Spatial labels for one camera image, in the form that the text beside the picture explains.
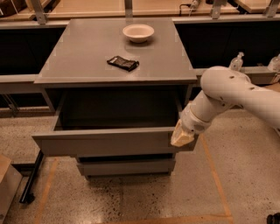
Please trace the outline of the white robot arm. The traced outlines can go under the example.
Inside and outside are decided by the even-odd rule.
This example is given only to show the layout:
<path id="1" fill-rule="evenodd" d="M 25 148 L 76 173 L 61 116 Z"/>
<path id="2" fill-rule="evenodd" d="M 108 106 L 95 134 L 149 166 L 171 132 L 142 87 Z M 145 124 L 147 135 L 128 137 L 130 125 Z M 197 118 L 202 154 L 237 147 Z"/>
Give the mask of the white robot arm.
<path id="1" fill-rule="evenodd" d="M 181 147 L 203 133 L 219 114 L 239 106 L 280 130 L 280 83 L 258 87 L 245 74 L 224 66 L 208 68 L 200 78 L 201 91 L 180 114 L 171 144 Z"/>

